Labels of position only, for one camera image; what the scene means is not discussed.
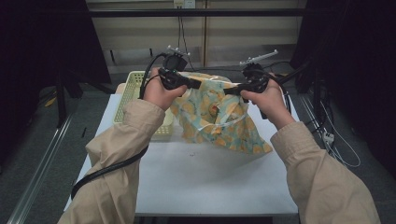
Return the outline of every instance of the metal rod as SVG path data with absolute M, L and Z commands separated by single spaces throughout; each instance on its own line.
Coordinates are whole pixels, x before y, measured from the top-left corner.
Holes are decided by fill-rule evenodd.
M 18 201 L 11 217 L 9 218 L 7 224 L 22 224 L 24 223 L 32 205 L 35 201 L 35 197 L 39 192 L 44 179 L 47 176 L 47 172 L 50 169 L 50 165 L 52 164 L 53 159 L 58 152 L 58 149 L 64 139 L 64 136 L 67 132 L 67 129 L 71 123 L 74 112 L 70 113 L 67 117 L 64 125 L 61 128 L 58 128 L 44 154 L 43 159 L 39 163 L 37 169 L 35 170 L 35 174 L 30 180 L 27 188 L 23 192 L 20 200 Z
M 116 59 L 114 58 L 113 50 L 110 50 L 111 62 L 116 63 Z
M 64 81 L 62 77 L 62 69 L 58 71 L 56 75 L 56 99 L 58 100 L 58 125 L 60 128 L 67 117 L 66 102 L 64 99 Z
M 86 11 L 41 10 L 40 15 L 114 17 L 301 17 L 331 16 L 332 9 L 310 8 L 194 8 L 194 9 L 91 9 Z

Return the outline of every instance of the person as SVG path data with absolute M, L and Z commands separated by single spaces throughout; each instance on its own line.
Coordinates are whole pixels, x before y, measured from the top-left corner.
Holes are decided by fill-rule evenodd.
M 151 75 L 158 74 L 153 68 Z M 162 125 L 164 111 L 186 86 L 166 90 L 155 77 L 143 100 L 124 107 L 124 121 L 99 134 L 86 146 L 92 168 L 87 174 L 138 154 Z M 241 91 L 271 121 L 278 132 L 271 142 L 287 168 L 290 195 L 302 223 L 379 223 L 370 191 L 340 162 L 320 149 L 311 132 L 291 116 L 281 90 L 270 80 L 263 93 Z M 133 223 L 139 161 L 83 186 L 59 223 Z

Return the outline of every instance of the handheld controller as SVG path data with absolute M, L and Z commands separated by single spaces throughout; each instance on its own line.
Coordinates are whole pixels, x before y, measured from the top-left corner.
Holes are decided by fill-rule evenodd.
M 183 55 L 190 55 L 189 53 L 183 53 L 178 48 L 172 49 L 168 46 L 168 49 L 173 51 L 173 54 L 168 54 L 163 60 L 163 67 L 160 68 L 160 78 L 163 86 L 167 90 L 174 90 L 182 85 L 186 85 L 187 88 L 199 89 L 201 82 L 195 79 L 183 77 L 179 72 L 183 71 L 187 65 L 187 61 L 183 59 Z
M 264 69 L 262 68 L 261 65 L 256 63 L 259 60 L 262 60 L 264 58 L 271 57 L 273 55 L 277 54 L 277 50 L 274 50 L 274 52 L 265 54 L 256 58 L 248 58 L 246 62 L 240 63 L 240 65 L 246 65 L 246 67 L 243 69 L 242 73 L 245 76 L 245 79 L 247 80 L 246 83 L 241 83 L 238 84 L 237 86 L 230 88 L 230 89 L 224 89 L 225 94 L 234 94 L 234 95 L 241 95 L 241 91 L 254 91 L 257 93 L 262 93 L 265 91 L 268 85 L 269 77 L 271 76 L 267 73 L 264 72 Z M 263 119 L 267 119 L 266 115 L 262 114 Z

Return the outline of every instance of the electrical outlet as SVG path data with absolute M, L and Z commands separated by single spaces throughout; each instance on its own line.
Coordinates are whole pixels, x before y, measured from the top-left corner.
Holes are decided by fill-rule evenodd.
M 174 0 L 174 8 L 183 8 L 184 0 Z
M 184 8 L 195 8 L 195 0 L 184 0 Z

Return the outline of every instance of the black controller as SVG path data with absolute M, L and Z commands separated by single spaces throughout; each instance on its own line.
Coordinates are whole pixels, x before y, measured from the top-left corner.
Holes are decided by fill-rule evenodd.
M 195 79 L 183 77 L 175 70 L 166 70 L 160 68 L 160 78 L 163 82 L 163 87 L 167 90 L 174 90 L 180 86 L 186 85 L 187 88 L 199 89 L 201 82 Z
M 247 82 L 238 84 L 237 86 L 230 89 L 224 89 L 225 94 L 241 95 L 241 91 L 254 91 L 257 93 L 262 93 L 265 91 L 268 85 L 269 77 L 264 74 L 264 70 L 258 63 L 249 64 L 243 70 L 243 74 Z M 267 119 L 265 114 L 262 112 L 261 114 L 263 119 Z
M 163 86 L 167 90 L 174 90 L 180 86 L 186 85 L 187 88 L 199 89 L 201 81 L 183 77 L 179 72 L 183 71 L 187 61 L 183 59 L 183 54 L 178 49 L 172 50 L 173 54 L 168 54 L 163 60 L 163 67 L 160 68 L 160 78 Z

